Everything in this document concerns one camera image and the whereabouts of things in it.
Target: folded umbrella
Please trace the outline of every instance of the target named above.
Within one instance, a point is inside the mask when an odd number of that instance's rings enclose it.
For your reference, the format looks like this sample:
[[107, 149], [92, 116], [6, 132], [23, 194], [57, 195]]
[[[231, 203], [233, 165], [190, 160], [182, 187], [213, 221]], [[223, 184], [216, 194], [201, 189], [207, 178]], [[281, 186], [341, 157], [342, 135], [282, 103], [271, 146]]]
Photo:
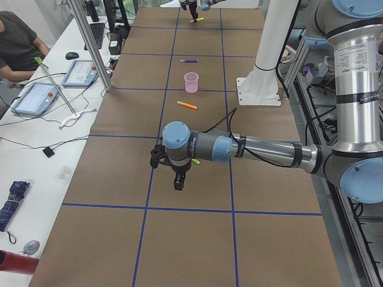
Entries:
[[0, 210], [0, 231], [5, 231], [9, 221], [11, 220], [13, 214], [15, 213], [17, 207], [19, 206], [20, 201], [24, 198], [24, 193], [29, 187], [30, 183], [25, 181], [14, 181], [10, 188], [10, 195], [8, 200], [5, 202], [4, 207]]

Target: purple marker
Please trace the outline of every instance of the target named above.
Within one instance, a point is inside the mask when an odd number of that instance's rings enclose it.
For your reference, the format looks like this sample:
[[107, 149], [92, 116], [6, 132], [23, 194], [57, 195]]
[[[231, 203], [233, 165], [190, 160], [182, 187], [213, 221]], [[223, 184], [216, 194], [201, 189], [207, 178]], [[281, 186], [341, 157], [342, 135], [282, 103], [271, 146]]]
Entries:
[[194, 60], [194, 59], [190, 59], [190, 60], [180, 60], [181, 63], [199, 63], [199, 60]]

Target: keyboard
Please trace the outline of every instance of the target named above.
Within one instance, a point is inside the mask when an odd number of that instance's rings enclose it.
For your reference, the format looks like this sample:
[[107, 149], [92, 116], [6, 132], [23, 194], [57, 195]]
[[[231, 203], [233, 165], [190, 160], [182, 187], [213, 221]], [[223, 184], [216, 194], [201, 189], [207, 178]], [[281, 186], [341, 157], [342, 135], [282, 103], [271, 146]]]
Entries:
[[91, 23], [89, 24], [90, 30], [92, 31], [93, 36], [95, 37], [97, 48], [102, 48], [102, 40], [104, 39], [104, 30], [105, 23]]

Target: umbrella strap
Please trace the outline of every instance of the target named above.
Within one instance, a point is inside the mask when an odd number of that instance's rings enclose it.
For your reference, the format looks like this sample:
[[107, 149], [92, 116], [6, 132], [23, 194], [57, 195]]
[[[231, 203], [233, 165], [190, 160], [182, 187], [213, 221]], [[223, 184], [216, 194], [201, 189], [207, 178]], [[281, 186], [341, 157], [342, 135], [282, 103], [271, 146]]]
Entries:
[[16, 241], [17, 241], [16, 236], [13, 235], [12, 233], [10, 233], [9, 231], [5, 231], [5, 232], [8, 233], [8, 238], [9, 238], [10, 242], [12, 244], [16, 244]]

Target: white desk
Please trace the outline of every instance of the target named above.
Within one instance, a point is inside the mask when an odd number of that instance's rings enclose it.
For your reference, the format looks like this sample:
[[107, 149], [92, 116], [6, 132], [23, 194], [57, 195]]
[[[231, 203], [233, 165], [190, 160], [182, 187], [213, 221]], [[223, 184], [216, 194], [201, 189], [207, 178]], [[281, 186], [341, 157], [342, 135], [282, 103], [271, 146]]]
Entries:
[[[100, 21], [105, 22], [106, 18], [100, 17]], [[108, 51], [108, 43], [109, 40], [105, 37], [100, 50], [105, 64], [108, 63], [111, 57]], [[80, 55], [80, 58], [78, 58], [80, 60], [91, 59], [89, 52], [84, 50], [84, 41], [75, 20], [69, 24], [44, 60], [51, 74], [68, 70], [72, 61], [66, 60], [65, 54], [69, 51], [77, 52]], [[42, 69], [39, 68], [32, 79], [44, 75]], [[63, 77], [54, 77], [54, 79], [57, 83], [61, 83]], [[63, 92], [68, 100], [72, 100], [83, 90], [83, 88], [66, 88], [63, 89]], [[100, 107], [103, 90], [104, 87], [98, 78], [91, 88], [84, 93], [84, 97], [89, 101], [88, 108], [98, 109]], [[44, 116], [44, 118], [62, 121], [71, 115], [68, 106], [63, 104], [63, 100], [58, 96], [52, 106], [49, 107], [48, 112], [55, 110]], [[80, 96], [74, 99], [71, 104], [76, 111], [80, 111], [84, 109], [87, 102]], [[0, 126], [0, 136], [30, 146], [49, 146], [57, 142], [88, 135], [96, 114], [97, 112], [86, 113], [74, 126], [64, 127], [62, 130], [58, 128], [59, 123], [46, 122], [42, 119]], [[0, 124], [16, 121], [20, 121], [20, 118], [8, 110]], [[42, 149], [25, 148], [0, 139], [0, 208], [3, 207], [8, 198], [8, 190], [13, 181], [31, 183], [25, 198], [7, 226], [7, 230], [17, 237], [17, 243], [12, 245], [8, 240], [8, 234], [0, 233], [0, 249], [18, 253], [18, 251], [23, 250], [25, 243], [35, 239], [40, 242], [41, 247], [33, 256], [37, 258], [41, 256], [84, 145], [85, 141], [66, 143], [55, 150], [56, 154], [54, 156], [47, 158]], [[57, 173], [63, 166], [69, 167], [72, 171], [65, 181], [57, 179]], [[28, 286], [31, 278], [30, 275], [0, 272], [0, 285], [24, 287]]]

